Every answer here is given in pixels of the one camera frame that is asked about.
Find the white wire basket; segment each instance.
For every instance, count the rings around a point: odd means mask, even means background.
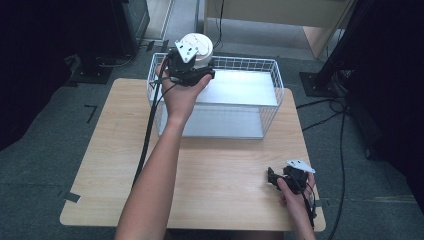
[[[156,53],[151,62],[147,77],[150,105],[155,94],[155,69],[165,55]],[[277,62],[220,56],[214,56],[212,60],[215,78],[198,96],[183,136],[263,139],[284,97]],[[159,135],[166,119],[166,106],[161,100],[155,115]]]

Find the black device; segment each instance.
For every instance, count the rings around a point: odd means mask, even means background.
[[[283,174],[284,176],[275,174],[274,170],[268,167],[268,182],[276,186],[278,190],[281,190],[278,186],[277,179],[282,178],[284,181],[286,181],[287,186],[289,186],[290,190],[294,194],[299,194],[306,189],[306,180],[308,179],[307,172],[296,169],[292,166],[287,166],[283,168]]]
[[[168,70],[171,81],[182,86],[195,86],[206,74],[215,77],[213,70],[213,61],[208,66],[195,68],[196,57],[193,57],[188,63],[181,58],[180,53],[176,49],[172,49],[168,53]]]

